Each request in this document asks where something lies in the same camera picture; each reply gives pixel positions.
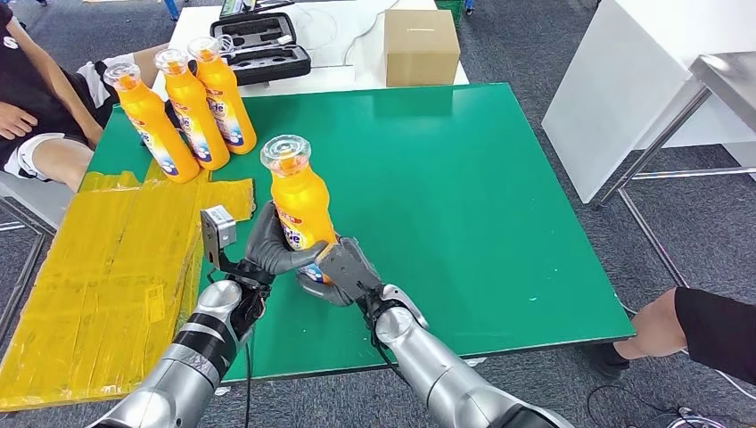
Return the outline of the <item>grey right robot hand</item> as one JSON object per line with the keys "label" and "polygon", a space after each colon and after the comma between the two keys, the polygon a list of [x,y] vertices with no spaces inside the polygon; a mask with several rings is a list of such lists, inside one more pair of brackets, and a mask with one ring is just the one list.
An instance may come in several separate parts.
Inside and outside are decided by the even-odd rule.
{"label": "grey right robot hand", "polygon": [[315,267],[323,282],[307,273],[296,275],[300,288],[311,296],[337,307],[347,307],[368,296],[380,294],[384,283],[353,237],[338,238],[316,256]]}

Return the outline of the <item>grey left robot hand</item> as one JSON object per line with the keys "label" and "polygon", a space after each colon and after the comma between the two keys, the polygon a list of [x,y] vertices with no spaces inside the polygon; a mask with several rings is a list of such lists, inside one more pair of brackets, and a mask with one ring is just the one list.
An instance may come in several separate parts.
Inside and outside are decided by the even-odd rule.
{"label": "grey left robot hand", "polygon": [[275,204],[268,201],[251,229],[245,258],[277,276],[314,263],[326,246],[327,242],[320,241],[305,250],[294,250],[284,235]]}

